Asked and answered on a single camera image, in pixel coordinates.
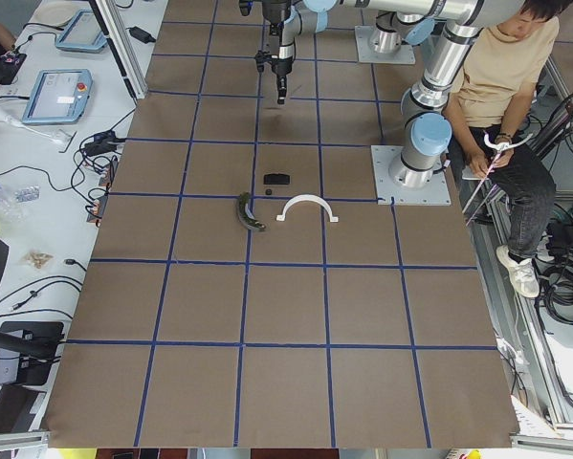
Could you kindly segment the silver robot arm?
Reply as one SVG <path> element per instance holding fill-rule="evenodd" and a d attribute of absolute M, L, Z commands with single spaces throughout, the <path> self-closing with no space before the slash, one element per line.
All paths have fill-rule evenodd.
<path fill-rule="evenodd" d="M 355 39 L 361 62 L 415 62 L 412 48 L 426 40 L 435 25 L 433 16 L 415 13 L 413 3 L 403 7 L 373 6 L 369 1 L 263 1 L 262 15 L 269 23 L 269 50 L 265 56 L 277 60 L 295 57 L 296 37 L 319 33 L 328 24 L 329 12 L 337 6 L 371 8 L 377 11 L 372 26 L 357 26 Z"/>
<path fill-rule="evenodd" d="M 305 1 L 297 10 L 291 1 L 263 1 L 262 14 L 269 22 L 268 49 L 255 55 L 258 72 L 266 64 L 275 74 L 277 102 L 287 97 L 287 76 L 292 72 L 296 37 L 304 32 L 318 33 L 320 18 L 335 6 L 376 9 L 396 17 L 390 31 L 406 42 L 416 35 L 421 41 L 433 30 L 432 20 L 446 25 L 421 78 L 403 95 L 405 145 L 389 165 L 388 176 L 398 186 L 421 188 L 433 175 L 435 161 L 448 147 L 452 129 L 441 111 L 448 92 L 482 29 L 498 25 L 519 12 L 521 1 Z"/>

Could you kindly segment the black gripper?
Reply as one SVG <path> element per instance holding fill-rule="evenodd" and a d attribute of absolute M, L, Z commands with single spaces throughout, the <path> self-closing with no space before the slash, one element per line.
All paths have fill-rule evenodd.
<path fill-rule="evenodd" d="M 291 16 L 291 0 L 258 0 L 263 18 L 270 23 L 270 35 L 281 35 L 283 26 Z"/>
<path fill-rule="evenodd" d="M 262 74 L 265 65 L 271 66 L 272 72 L 276 75 L 277 103 L 284 104 L 287 97 L 287 76 L 293 70 L 293 63 L 296 58 L 296 46 L 280 46 L 276 55 L 269 51 L 258 50 L 254 56 L 256 70 Z"/>

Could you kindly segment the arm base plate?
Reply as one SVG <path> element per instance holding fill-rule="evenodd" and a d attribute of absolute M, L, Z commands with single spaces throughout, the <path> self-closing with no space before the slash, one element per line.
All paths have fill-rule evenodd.
<path fill-rule="evenodd" d="M 413 47 L 402 41 L 401 35 L 373 26 L 356 26 L 355 38 L 358 61 L 361 63 L 414 65 Z"/>
<path fill-rule="evenodd" d="M 402 163 L 398 145 L 372 145 L 371 156 L 378 205 L 449 206 L 452 201 L 439 157 L 427 171 Z"/>

